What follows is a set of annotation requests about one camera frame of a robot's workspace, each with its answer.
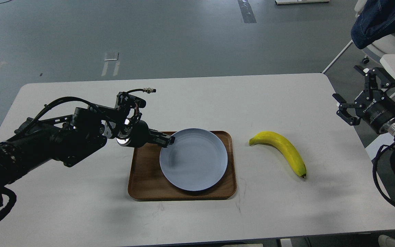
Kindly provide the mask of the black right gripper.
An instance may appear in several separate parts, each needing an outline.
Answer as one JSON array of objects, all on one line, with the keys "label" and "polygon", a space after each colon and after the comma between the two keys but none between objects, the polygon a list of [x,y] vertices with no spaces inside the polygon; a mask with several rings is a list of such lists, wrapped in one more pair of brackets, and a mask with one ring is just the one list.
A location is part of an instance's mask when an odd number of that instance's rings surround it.
[{"label": "black right gripper", "polygon": [[[386,95],[388,90],[395,88],[395,79],[381,67],[373,69],[354,66],[354,69],[364,76],[364,88],[361,94],[350,104],[337,93],[332,94],[337,101],[336,114],[348,125],[357,126],[361,118],[378,135],[387,132],[386,123],[395,119],[395,102],[387,96],[375,95],[375,91]],[[357,117],[352,116],[349,108],[354,108]]]}]

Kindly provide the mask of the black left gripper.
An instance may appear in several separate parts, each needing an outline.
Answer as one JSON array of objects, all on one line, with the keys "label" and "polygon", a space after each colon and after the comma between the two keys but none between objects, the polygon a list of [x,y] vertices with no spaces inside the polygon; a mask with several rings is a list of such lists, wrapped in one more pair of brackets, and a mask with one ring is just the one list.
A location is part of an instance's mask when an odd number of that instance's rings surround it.
[{"label": "black left gripper", "polygon": [[130,136],[125,139],[116,138],[116,141],[120,146],[130,148],[140,148],[147,143],[157,144],[160,147],[166,148],[171,143],[174,143],[175,137],[154,129],[149,129],[147,123],[144,120],[140,120],[133,126]]}]

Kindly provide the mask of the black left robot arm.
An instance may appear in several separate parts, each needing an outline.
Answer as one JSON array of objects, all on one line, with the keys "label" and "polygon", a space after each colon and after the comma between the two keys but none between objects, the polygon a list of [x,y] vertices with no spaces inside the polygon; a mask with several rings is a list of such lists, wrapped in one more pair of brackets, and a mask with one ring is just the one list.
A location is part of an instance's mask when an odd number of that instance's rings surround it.
[{"label": "black left robot arm", "polygon": [[173,136],[149,128],[141,119],[140,109],[147,103],[133,92],[119,92],[114,107],[80,97],[60,97],[28,118],[14,136],[0,142],[0,208],[6,185],[50,160],[73,167],[104,147],[108,139],[131,148],[174,144]]}]

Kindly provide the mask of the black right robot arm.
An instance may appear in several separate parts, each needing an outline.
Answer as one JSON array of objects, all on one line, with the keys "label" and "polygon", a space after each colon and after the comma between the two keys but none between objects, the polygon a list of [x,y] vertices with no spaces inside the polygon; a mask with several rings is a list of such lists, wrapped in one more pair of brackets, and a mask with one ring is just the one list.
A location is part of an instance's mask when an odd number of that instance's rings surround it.
[{"label": "black right robot arm", "polygon": [[357,126],[363,120],[378,135],[390,133],[395,144],[395,101],[387,95],[395,87],[395,79],[380,67],[367,71],[358,65],[354,68],[363,75],[364,88],[353,103],[334,93],[332,96],[338,102],[336,114],[350,126]]}]

